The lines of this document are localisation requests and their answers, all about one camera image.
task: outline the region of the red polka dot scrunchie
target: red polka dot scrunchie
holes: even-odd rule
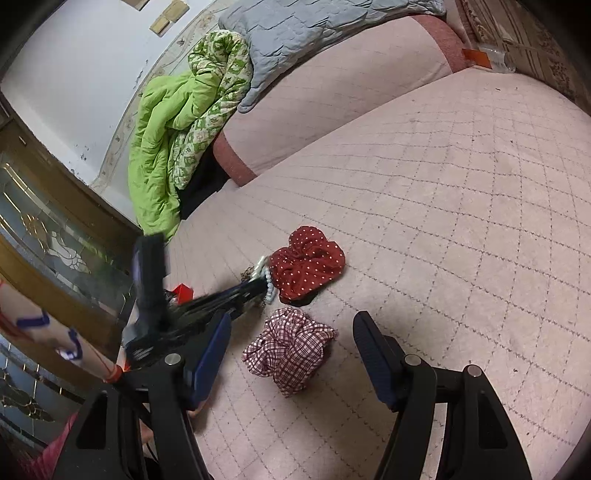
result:
[[[325,285],[341,275],[344,266],[340,247],[313,226],[299,227],[290,235],[290,246],[280,248],[269,259],[273,285],[283,303]]]

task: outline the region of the green patterned quilt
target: green patterned quilt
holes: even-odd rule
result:
[[[189,54],[190,70],[152,79],[139,103],[129,149],[129,194],[146,235],[178,228],[182,190],[199,159],[250,88],[252,64],[236,32],[206,34]]]

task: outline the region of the blanket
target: blanket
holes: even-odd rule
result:
[[[219,20],[220,28],[237,31],[250,45],[254,76],[238,111],[250,111],[279,75],[306,57],[363,28],[445,12],[444,0],[238,0]]]
[[[129,149],[129,194],[146,235],[170,239],[180,223],[176,189],[246,95],[248,45],[236,32],[206,34],[189,54],[190,70],[152,79],[139,103]]]

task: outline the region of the gray quilted blanket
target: gray quilted blanket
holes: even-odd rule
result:
[[[444,0],[238,0],[219,20],[248,41],[251,89],[238,111],[250,111],[282,73],[363,28],[409,14],[443,15]]]

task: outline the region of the white wall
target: white wall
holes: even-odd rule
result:
[[[150,25],[170,0],[67,0],[27,41],[0,89],[33,134],[84,183],[97,177],[121,116],[164,50],[210,0],[162,38]],[[126,178],[105,199],[133,218]]]

